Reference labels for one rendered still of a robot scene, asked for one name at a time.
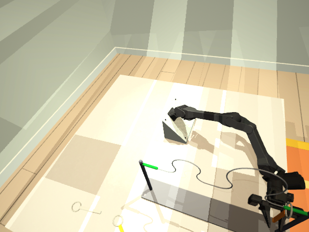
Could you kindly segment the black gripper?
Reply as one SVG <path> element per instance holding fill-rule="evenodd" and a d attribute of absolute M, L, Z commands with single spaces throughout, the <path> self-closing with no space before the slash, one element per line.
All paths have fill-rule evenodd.
<path fill-rule="evenodd" d="M 270 187 L 267 188 L 266 195 L 269 194 L 271 188 L 276 190 L 276 191 L 279 191 L 279 192 L 283 191 L 279 187 L 270 186 Z M 268 196 L 267 196 L 266 200 L 268 200 Z M 278 205 L 282 205 L 283 206 L 282 202 L 280 202 L 280 201 L 272 199 L 272 200 L 269 200 L 269 202 L 267 202 L 266 200 L 263 200 L 262 196 L 252 194 L 248 198 L 248 202 L 247 203 L 250 204 L 250 205 L 253 205 L 253 206 L 257 206 L 258 204 L 260 205 L 260 207 L 258 209 L 261 210 L 261 212 L 262 212 L 262 214 L 263 214 L 263 216 L 264 216 L 264 218 L 266 220 L 266 223 L 268 225 L 268 228 L 270 228 L 271 227 L 270 209 L 271 208 L 278 209 L 278 210 L 280 210 L 280 212 L 282 212 L 285 209 L 283 207 L 281 207 L 281 206 L 276 206 L 276 205 L 273 205 L 273 204 L 269 203 L 269 202 L 272 202 L 274 204 L 278 204 Z M 302 208 L 299 208 L 299 207 L 293 206 L 293 208 L 304 211 Z M 292 212 L 291 218 L 296 219 L 296 218 L 300 217 L 301 215 L 303 215 L 303 214 L 298 214 L 298 213 Z M 286 216 L 284 216 L 283 218 L 281 218 L 278 221 L 278 229 L 279 229 L 279 231 L 282 230 L 284 222 L 285 222 L 286 219 L 287 219 Z"/>

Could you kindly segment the orange bar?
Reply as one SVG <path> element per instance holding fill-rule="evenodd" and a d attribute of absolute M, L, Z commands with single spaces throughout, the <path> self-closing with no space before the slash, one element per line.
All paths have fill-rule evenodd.
<path fill-rule="evenodd" d="M 279 213 L 278 215 L 276 215 L 274 218 L 273 218 L 273 223 L 275 223 L 276 221 L 280 220 L 281 218 L 283 218 L 284 216 L 286 216 L 287 219 L 290 219 L 291 216 L 292 216 L 292 211 L 293 211 L 293 205 L 291 202 L 287 202 L 286 203 L 286 206 L 288 206 L 290 204 L 290 207 L 291 207 L 291 211 L 290 211 L 290 215 L 289 217 L 287 216 L 287 210 L 283 210 L 281 213 Z"/>

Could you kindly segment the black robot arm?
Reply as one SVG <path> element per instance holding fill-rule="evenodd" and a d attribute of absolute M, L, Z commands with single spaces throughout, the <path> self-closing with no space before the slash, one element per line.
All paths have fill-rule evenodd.
<path fill-rule="evenodd" d="M 306 185 L 303 177 L 296 172 L 285 173 L 286 171 L 277 165 L 272 156 L 270 156 L 262 142 L 260 134 L 257 130 L 256 124 L 250 122 L 245 117 L 241 116 L 237 112 L 229 113 L 215 113 L 200 111 L 194 107 L 187 106 L 186 104 L 171 108 L 167 113 L 173 121 L 176 118 L 181 117 L 184 120 L 193 120 L 196 118 L 205 119 L 210 121 L 216 121 L 221 123 L 224 126 L 232 127 L 236 130 L 243 131 L 247 134 L 249 141 L 253 147 L 253 150 L 257 156 L 257 166 L 258 169 L 269 171 L 274 173 L 277 171 L 279 177 L 284 179 L 288 186 L 288 190 L 305 190 Z M 283 189 L 283 186 L 286 188 L 286 184 L 283 180 L 278 177 L 263 171 L 259 171 L 263 175 L 263 179 L 267 182 L 267 187 L 276 186 Z M 277 200 L 282 202 L 283 205 L 286 205 L 287 202 L 294 202 L 294 194 L 291 193 L 282 193 L 279 195 L 268 196 L 268 200 Z"/>

